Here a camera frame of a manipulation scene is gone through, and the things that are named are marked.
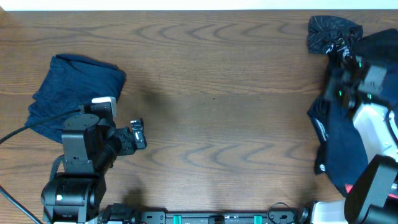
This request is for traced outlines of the navy blue denim shorts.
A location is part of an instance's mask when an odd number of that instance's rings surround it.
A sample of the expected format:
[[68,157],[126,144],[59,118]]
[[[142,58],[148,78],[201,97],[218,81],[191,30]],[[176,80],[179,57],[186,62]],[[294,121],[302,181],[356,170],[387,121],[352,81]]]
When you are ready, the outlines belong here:
[[347,196],[375,155],[397,159],[397,64],[329,67],[307,114],[320,140],[317,172]]

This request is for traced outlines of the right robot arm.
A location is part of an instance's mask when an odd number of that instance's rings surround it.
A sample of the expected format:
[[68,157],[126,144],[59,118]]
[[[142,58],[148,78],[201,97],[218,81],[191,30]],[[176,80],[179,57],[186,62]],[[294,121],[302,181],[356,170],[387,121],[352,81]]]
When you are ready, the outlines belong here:
[[319,170],[343,195],[316,202],[309,223],[397,222],[397,64],[331,58],[308,115]]

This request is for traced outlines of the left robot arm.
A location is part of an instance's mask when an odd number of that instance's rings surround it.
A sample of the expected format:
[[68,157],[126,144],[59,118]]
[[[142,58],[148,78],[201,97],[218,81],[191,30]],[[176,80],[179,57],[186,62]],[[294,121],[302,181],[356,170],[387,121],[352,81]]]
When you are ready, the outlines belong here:
[[64,171],[53,171],[42,191],[46,223],[86,223],[100,214],[105,174],[119,156],[147,146],[141,119],[116,128],[112,117],[78,114],[65,121],[62,133]]

